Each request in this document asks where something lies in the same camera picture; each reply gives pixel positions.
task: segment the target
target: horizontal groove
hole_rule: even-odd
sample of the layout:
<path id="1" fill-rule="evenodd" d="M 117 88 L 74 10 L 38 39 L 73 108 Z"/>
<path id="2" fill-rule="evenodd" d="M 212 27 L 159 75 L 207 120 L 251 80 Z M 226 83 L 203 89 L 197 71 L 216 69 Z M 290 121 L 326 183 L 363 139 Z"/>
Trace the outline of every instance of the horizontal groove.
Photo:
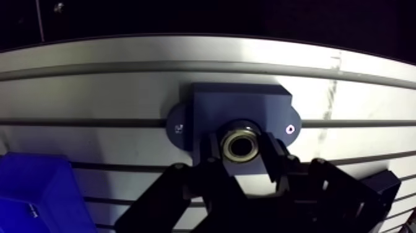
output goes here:
<path id="1" fill-rule="evenodd" d="M 406 181 L 406 180 L 412 180 L 413 178 L 416 178 L 416 174 L 408 175 L 406 177 L 402 177 L 402 178 L 400 178 L 400 180 L 403 182 L 403 181 Z"/>
<path id="2" fill-rule="evenodd" d="M 411 198 L 411 197 L 413 197 L 413 196 L 416 196 L 416 193 L 411 193 L 411 194 L 409 194 L 409 195 L 405 195 L 405 196 L 402 196 L 402 197 L 400 197 L 400 198 L 396 198 L 396 199 L 394 199 L 394 202 L 396 202 L 396 201 L 401 201 L 401 200 L 404 200 L 404 199 L 406 199 L 406 198 Z"/>
<path id="3" fill-rule="evenodd" d="M 379 156 L 368 156 L 368 157 L 358 157 L 351 159 L 338 159 L 338 160 L 329 160 L 330 163 L 340 166 L 340 165 L 349 165 L 349 164 L 359 164 L 362 162 L 374 162 L 379 160 L 388 160 L 388 159 L 399 159 L 403 157 L 409 157 L 416 155 L 416 151 L 405 151 L 393 154 L 383 154 Z M 74 169 L 87 169 L 87 170 L 107 170 L 114 172 L 145 172 L 145 173 L 162 173 L 169 166 L 163 165 L 124 165 L 124 164 L 94 164 L 87 162 L 71 162 L 72 168 Z M 403 180 L 409 180 L 415 178 L 416 175 L 411 175 L 408 177 L 403 177 Z"/>
<path id="4" fill-rule="evenodd" d="M 0 125 L 97 128 L 164 128 L 166 119 L 0 118 Z M 302 128 L 374 128 L 416 126 L 416 120 L 304 120 Z"/>
<path id="5" fill-rule="evenodd" d="M 363 82 L 416 90 L 416 83 L 383 76 L 341 72 L 336 69 L 306 68 L 265 63 L 242 63 L 228 61 L 140 61 L 115 63 L 87 63 L 21 69 L 0 73 L 0 81 L 34 79 L 80 74 L 138 73 L 138 72 L 203 72 L 270 74 L 283 76 L 313 77 L 340 81 Z"/>
<path id="6" fill-rule="evenodd" d="M 397 217 L 397 216 L 400 216 L 400 215 L 405 214 L 405 213 L 408 213 L 408 212 L 411 212 L 411 211 L 413 211 L 414 209 L 415 209 L 415 207 L 412 207 L 411 209 L 407 209 L 407 210 L 405 210 L 405 211 L 402 211 L 402 212 L 400 212 L 400 213 L 394 214 L 394 215 L 392 215 L 392 216 L 388 216 L 388 217 L 386 217 L 386 220 L 387 220 L 387 219 L 392 219 L 392 218 L 395 218 L 395 217 Z"/>
<path id="7" fill-rule="evenodd" d="M 96 224 L 95 227 L 99 229 L 114 230 L 114 226 L 106 225 L 106 224 Z M 172 230 L 172 233 L 188 233 L 188 232 L 191 232 L 191 230 L 188 230 L 188 229 L 173 229 Z"/>
<path id="8" fill-rule="evenodd" d="M 97 128 L 164 128 L 165 119 L 43 119 L 43 118 L 0 118 L 0 125 L 11 126 L 57 126 Z"/>
<path id="9" fill-rule="evenodd" d="M 385 231 L 382 231 L 382 232 L 380 232 L 380 233 L 389 232 L 389 231 L 394 230 L 394 229 L 396 229 L 396 228 L 402 227 L 403 225 L 404 225 L 404 224 L 400 224 L 400 225 L 398 225 L 398 226 L 392 227 L 392 228 L 390 228 L 390 229 L 388 229 L 388 230 L 385 230 Z"/>
<path id="10" fill-rule="evenodd" d="M 382 154 L 379 156 L 366 156 L 366 157 L 358 157 L 358 158 L 349 158 L 349 159 L 337 159 L 337 160 L 330 160 L 330 162 L 336 166 L 340 165 L 349 165 L 349 164 L 359 164 L 362 162 L 375 162 L 380 160 L 388 160 L 388 159 L 399 159 L 403 157 L 409 157 L 416 155 L 416 151 L 404 151 L 392 154 Z"/>
<path id="11" fill-rule="evenodd" d="M 135 202 L 135 201 L 131 201 L 131 200 L 120 200 L 120 199 L 111 199 L 111 198 L 94 198 L 94 197 L 91 197 L 91 196 L 85 196 L 84 201 L 90 202 L 90 203 L 116 204 L 116 205 L 120 205 L 120 206 L 130 206 Z M 195 202 L 191 202 L 189 207 L 191 207 L 191 208 L 201 208 L 201 207 L 205 208 L 205 204 L 203 202 L 200 202 L 200 201 L 198 201 L 198 202 L 195 201 Z"/>
<path id="12" fill-rule="evenodd" d="M 93 164 L 87 162 L 71 162 L 74 169 L 109 170 L 115 172 L 146 172 L 162 173 L 169 166 L 162 165 L 121 165 L 121 164 Z"/>
<path id="13" fill-rule="evenodd" d="M 416 120 L 304 120 L 302 128 L 372 128 L 416 126 Z"/>

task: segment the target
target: white slatwall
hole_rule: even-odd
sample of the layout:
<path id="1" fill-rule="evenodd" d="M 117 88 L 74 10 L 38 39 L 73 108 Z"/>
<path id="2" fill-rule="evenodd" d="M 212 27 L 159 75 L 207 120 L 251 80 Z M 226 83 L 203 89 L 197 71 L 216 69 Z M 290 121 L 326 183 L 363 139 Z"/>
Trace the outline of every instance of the white slatwall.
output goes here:
<path id="1" fill-rule="evenodd" d="M 343 72 L 355 72 L 416 82 L 416 67 L 373 56 L 287 42 L 258 45 L 256 40 L 227 40 L 210 38 L 207 43 L 242 53 L 244 56 L 236 60 L 240 62 L 330 69 L 340 79 Z M 196 52 L 199 57 L 193 57 L 194 53 L 182 49 L 182 46 L 196 45 L 194 40 L 187 38 L 163 42 L 168 48 L 168 52 L 163 53 L 157 51 L 157 43 L 161 43 L 157 38 L 123 38 L 3 53 L 0 55 L 0 75 L 6 71 L 65 64 L 234 59 L 221 50 L 205 48 Z M 260 55 L 259 50 L 268 53 Z M 181 100 L 183 87 L 191 82 L 281 84 L 293 95 L 292 105 L 303 120 L 416 120 L 416 91 L 410 89 L 309 77 L 185 72 L 82 74 L 0 82 L 0 118 L 165 118 L 171 107 Z M 0 126 L 0 141 L 2 154 L 5 151 L 64 154 L 73 162 L 104 164 L 191 164 L 187 153 L 174 147 L 164 129 L 157 128 Z M 307 128 L 302 129 L 289 150 L 303 162 L 315 157 L 327 160 L 377 158 L 381 154 L 416 151 L 415 141 L 416 127 Z M 362 178 L 388 167 L 404 178 L 416 174 L 414 164 L 416 156 L 410 154 L 340 165 L 339 168 Z M 130 201 L 140 196 L 160 175 L 74 171 L 84 196 Z M 238 181 L 250 194 L 273 192 L 267 175 L 239 176 Z M 407 179 L 397 198 L 413 193 L 416 193 L 416 179 Z M 128 208 L 108 203 L 87 203 L 87 206 L 95 223 L 105 225 L 113 225 Z M 393 203 L 389 216 L 415 206 L 416 196 L 402 199 Z M 381 231 L 403 224 L 410 214 L 406 212 L 389 218 Z M 189 208 L 176 228 L 191 229 L 205 215 L 204 208 Z M 111 230 L 100 229 L 99 232 Z"/>

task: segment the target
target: screw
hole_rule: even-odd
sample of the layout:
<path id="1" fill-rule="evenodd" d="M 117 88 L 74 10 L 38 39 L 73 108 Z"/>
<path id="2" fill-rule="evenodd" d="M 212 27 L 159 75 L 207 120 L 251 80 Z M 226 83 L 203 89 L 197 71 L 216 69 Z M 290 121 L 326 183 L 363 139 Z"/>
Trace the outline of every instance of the screw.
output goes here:
<path id="1" fill-rule="evenodd" d="M 176 169 L 182 169 L 183 168 L 183 164 L 175 164 L 175 168 Z"/>
<path id="2" fill-rule="evenodd" d="M 183 125 L 175 125 L 175 133 L 182 134 L 183 133 Z"/>
<path id="3" fill-rule="evenodd" d="M 57 3 L 57 4 L 55 4 L 55 6 L 54 6 L 54 8 L 53 8 L 53 11 L 55 12 L 55 13 L 62 13 L 62 11 L 64 10 L 63 8 L 64 8 L 64 3 L 63 2 L 59 2 L 59 3 Z"/>
<path id="4" fill-rule="evenodd" d="M 295 132 L 295 127 L 293 125 L 288 125 L 286 127 L 286 133 L 287 134 L 292 134 L 293 132 Z"/>

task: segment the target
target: slatwall panel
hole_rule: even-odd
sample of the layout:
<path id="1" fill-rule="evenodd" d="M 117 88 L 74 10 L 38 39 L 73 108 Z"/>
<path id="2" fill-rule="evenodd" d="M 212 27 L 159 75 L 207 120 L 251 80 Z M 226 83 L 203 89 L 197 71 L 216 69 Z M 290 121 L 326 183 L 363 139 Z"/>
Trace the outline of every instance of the slatwall panel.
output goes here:
<path id="1" fill-rule="evenodd" d="M 403 224 L 416 206 L 416 68 L 332 48 L 262 42 L 121 38 L 1 54 L 0 81 L 21 80 L 0 82 L 0 152 L 67 155 L 93 220 L 100 233 L 109 233 L 166 166 L 191 164 L 187 153 L 174 147 L 161 128 L 169 109 L 183 99 L 187 84 L 281 84 L 292 93 L 292 105 L 304 120 L 301 134 L 289 146 L 292 154 L 303 162 L 323 157 L 356 178 L 385 168 L 401 178 L 396 201 L 380 230 L 398 231 L 392 228 Z M 182 68 L 174 71 L 157 63 L 164 72 L 141 65 L 152 67 L 154 61 L 216 63 L 177 63 Z M 244 63 L 224 66 L 221 61 Z M 119 66 L 132 62 L 133 68 Z M 236 71 L 251 66 L 267 72 Z M 80 119 L 89 119 L 83 125 L 87 127 L 80 127 Z M 102 121 L 106 119 L 114 124 L 108 127 L 109 121 Z M 121 127 L 123 119 L 135 123 Z M 237 179 L 248 194 L 273 192 L 267 175 Z M 193 228 L 205 215 L 201 200 L 193 200 L 175 231 Z"/>

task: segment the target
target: hole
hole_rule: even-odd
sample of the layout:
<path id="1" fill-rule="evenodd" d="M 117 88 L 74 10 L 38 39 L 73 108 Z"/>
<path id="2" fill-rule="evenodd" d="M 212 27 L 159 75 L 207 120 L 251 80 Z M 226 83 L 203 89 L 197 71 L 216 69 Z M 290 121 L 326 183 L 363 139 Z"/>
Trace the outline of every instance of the hole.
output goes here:
<path id="1" fill-rule="evenodd" d="M 247 138 L 236 138 L 231 143 L 230 150 L 236 156 L 247 156 L 253 150 L 253 143 Z"/>
<path id="2" fill-rule="evenodd" d="M 324 184 L 322 185 L 322 190 L 325 191 L 328 188 L 328 185 L 329 185 L 328 181 L 324 180 Z"/>

